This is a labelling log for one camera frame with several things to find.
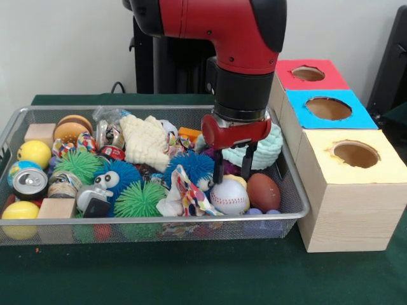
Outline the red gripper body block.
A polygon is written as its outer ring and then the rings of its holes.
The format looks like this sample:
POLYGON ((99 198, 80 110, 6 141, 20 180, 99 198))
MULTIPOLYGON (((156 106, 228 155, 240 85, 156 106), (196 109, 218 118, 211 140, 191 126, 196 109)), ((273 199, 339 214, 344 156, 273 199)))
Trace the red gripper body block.
POLYGON ((261 121, 253 123, 225 121, 216 114, 206 114, 201 123, 205 143, 213 149, 228 149, 259 142, 268 136, 271 127, 272 120, 268 112, 261 121))

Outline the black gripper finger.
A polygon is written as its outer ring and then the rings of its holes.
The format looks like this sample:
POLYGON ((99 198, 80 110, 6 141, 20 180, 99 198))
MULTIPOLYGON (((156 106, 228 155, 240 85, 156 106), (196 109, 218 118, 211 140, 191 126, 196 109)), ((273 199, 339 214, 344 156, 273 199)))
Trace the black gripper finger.
POLYGON ((253 160, 254 153, 257 149, 257 146, 258 146, 257 142, 250 143, 245 151, 245 156, 243 157, 242 167, 241 167, 241 176, 245 180, 248 180, 250 177, 252 160, 253 160))
POLYGON ((214 173, 213 181, 215 184, 220 184, 223 181, 224 166, 222 150, 214 150, 214 173))

